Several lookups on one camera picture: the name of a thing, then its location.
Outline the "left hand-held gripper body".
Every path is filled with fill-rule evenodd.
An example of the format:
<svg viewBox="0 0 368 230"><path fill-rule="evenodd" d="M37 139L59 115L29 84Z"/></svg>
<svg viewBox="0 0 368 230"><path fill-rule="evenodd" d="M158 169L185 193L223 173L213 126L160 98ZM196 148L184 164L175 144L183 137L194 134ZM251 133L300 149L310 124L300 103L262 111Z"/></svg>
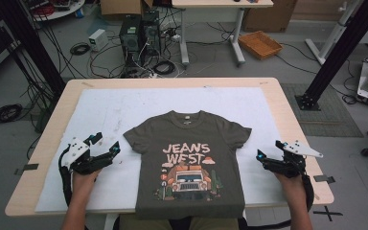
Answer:
<svg viewBox="0 0 368 230"><path fill-rule="evenodd" d="M111 164L112 160L102 159L101 155L91 156L90 147L74 137L59 157L59 172L61 174L71 172L91 174Z"/></svg>

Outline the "orange wicker basket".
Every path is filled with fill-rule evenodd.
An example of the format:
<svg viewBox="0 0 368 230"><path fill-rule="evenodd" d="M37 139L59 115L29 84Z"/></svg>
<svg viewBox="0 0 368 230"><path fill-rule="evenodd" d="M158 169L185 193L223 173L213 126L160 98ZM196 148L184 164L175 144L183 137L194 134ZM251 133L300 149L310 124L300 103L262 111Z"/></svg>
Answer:
<svg viewBox="0 0 368 230"><path fill-rule="evenodd" d="M241 35L238 39L244 50L259 60L277 55L283 46L262 31Z"/></svg>

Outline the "round white table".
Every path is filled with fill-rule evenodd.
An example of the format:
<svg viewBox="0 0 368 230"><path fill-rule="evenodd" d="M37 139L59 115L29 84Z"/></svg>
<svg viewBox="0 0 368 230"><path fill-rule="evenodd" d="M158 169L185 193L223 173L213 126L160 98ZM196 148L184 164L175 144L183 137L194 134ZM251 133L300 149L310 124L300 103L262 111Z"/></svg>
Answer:
<svg viewBox="0 0 368 230"><path fill-rule="evenodd" d="M34 21L48 21L80 10L85 0L22 0Z"/></svg>

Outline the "large closed cardboard box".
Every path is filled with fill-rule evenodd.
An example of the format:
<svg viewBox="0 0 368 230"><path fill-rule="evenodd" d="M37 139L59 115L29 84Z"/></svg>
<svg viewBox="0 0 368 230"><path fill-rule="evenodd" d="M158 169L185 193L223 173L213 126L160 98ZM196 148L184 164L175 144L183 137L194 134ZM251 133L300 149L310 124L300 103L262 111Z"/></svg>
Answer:
<svg viewBox="0 0 368 230"><path fill-rule="evenodd" d="M271 0L270 8L256 8L247 11L243 17L242 29L245 32L263 31L284 33L298 0Z"/></svg>

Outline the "small black computer tower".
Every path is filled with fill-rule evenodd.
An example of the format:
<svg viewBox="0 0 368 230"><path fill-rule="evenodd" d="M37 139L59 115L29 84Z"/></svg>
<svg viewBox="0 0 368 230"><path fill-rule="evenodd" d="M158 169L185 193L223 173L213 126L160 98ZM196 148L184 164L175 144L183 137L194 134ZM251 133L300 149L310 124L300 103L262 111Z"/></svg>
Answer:
<svg viewBox="0 0 368 230"><path fill-rule="evenodd" d="M142 17L149 56L158 56L161 51L159 11L146 11Z"/></svg>

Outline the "person's right hand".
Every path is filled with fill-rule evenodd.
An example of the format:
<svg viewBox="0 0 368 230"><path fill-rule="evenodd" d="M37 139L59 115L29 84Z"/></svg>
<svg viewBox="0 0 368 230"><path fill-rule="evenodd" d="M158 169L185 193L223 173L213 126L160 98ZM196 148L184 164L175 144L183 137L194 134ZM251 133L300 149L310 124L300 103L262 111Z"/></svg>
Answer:
<svg viewBox="0 0 368 230"><path fill-rule="evenodd" d="M303 197L305 195L303 180L300 175L288 178L276 173L275 176L280 181L287 199Z"/></svg>

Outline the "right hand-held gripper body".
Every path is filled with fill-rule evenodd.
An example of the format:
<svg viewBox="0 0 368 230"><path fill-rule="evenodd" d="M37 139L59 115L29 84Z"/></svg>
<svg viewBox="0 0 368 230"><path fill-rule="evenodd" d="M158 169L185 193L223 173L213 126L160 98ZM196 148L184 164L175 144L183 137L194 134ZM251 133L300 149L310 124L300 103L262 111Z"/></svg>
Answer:
<svg viewBox="0 0 368 230"><path fill-rule="evenodd" d="M322 158L323 154L298 140L293 143L287 143L285 150L283 150L283 159L278 160L278 166L269 168L269 170L273 173L285 175L288 178L304 174L306 172L306 156Z"/></svg>

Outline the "white metal stand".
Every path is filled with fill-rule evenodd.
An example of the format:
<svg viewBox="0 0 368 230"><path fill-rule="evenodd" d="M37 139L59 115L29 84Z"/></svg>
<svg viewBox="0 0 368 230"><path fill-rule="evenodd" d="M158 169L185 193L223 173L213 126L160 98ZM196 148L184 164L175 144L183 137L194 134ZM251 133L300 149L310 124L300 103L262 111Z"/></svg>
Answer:
<svg viewBox="0 0 368 230"><path fill-rule="evenodd" d="M361 0L345 0L343 2L343 7L341 8L343 14L334 25L333 30L331 31L330 35L320 49L316 47L311 39L305 40L306 44L310 48L310 51L321 65L325 63L326 57L331 52L332 47L335 45L338 39L341 38L347 26L352 21L353 13L360 5L360 1ZM360 40L360 43L368 45L368 31L365 36Z"/></svg>

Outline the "olive printed t-shirt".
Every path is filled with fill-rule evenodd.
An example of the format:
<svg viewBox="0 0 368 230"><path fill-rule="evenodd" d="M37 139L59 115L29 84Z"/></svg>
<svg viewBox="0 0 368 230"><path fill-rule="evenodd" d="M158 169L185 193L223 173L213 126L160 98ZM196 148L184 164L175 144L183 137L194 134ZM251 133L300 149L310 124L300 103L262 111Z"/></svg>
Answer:
<svg viewBox="0 0 368 230"><path fill-rule="evenodd" d="M245 201L236 151L251 132L205 111L170 111L125 132L141 155L138 218L240 218Z"/></svg>

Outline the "black tape strip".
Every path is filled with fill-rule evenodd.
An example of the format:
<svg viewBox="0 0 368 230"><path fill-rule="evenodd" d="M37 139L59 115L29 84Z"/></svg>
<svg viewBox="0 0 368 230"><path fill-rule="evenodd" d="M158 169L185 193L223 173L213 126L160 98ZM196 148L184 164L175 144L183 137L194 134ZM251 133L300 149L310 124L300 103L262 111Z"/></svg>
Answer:
<svg viewBox="0 0 368 230"><path fill-rule="evenodd" d="M328 184L335 183L335 179L333 176L316 175L313 177L316 182L327 182Z"/></svg>
<svg viewBox="0 0 368 230"><path fill-rule="evenodd" d="M27 164L24 165L21 169L16 169L14 171L15 175L22 175L24 171L34 171L38 169L39 164Z"/></svg>

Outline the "grey floor mat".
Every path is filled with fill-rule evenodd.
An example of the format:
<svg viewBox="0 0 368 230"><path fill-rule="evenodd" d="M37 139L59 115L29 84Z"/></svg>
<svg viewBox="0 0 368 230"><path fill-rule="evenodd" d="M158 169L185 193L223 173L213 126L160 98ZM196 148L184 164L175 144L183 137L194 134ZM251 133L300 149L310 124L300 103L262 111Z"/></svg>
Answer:
<svg viewBox="0 0 368 230"><path fill-rule="evenodd" d="M354 119L336 95L328 87L318 101L318 108L303 110L296 100L309 87L301 83L282 83L281 87L306 136L362 137Z"/></svg>

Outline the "person's left hand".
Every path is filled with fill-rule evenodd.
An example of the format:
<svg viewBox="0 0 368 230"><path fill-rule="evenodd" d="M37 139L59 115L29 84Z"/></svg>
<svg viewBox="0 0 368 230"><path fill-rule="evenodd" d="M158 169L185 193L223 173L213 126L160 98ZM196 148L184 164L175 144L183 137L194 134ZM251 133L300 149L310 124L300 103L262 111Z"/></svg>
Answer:
<svg viewBox="0 0 368 230"><path fill-rule="evenodd" d="M73 194L75 196L89 196L100 172L95 171L91 174L73 172Z"/></svg>

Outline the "black tape cross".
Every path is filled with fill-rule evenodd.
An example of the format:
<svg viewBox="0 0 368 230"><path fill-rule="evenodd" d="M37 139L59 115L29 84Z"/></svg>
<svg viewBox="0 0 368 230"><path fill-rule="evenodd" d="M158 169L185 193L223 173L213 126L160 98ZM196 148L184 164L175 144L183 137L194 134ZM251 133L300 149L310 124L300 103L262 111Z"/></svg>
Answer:
<svg viewBox="0 0 368 230"><path fill-rule="evenodd" d="M340 213L340 212L334 212L334 211L331 211L329 209L328 206L325 206L323 210L319 211L319 210L314 210L313 211L314 214L316 215L323 215L323 216L326 216L328 218L329 221L333 221L333 216L336 216L336 217L343 217L343 214Z"/></svg>

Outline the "white power supply box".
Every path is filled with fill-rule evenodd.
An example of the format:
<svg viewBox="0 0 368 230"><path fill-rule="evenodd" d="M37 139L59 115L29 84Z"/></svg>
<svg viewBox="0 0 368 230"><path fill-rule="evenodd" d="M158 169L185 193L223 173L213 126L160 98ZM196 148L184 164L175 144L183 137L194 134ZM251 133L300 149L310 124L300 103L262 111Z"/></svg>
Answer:
<svg viewBox="0 0 368 230"><path fill-rule="evenodd" d="M99 52L108 44L108 38L105 30L98 29L95 33L88 37L91 45L91 49L95 52Z"/></svg>

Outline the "large black computer tower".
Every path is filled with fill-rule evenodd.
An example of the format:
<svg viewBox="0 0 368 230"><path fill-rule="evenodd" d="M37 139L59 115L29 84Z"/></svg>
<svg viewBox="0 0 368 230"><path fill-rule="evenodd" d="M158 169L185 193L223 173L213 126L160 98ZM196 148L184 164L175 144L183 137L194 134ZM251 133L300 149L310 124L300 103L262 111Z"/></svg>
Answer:
<svg viewBox="0 0 368 230"><path fill-rule="evenodd" d="M123 20L122 28L119 32L125 62L128 67L133 67L138 63L142 45L140 26L141 16L139 14L128 14Z"/></svg>

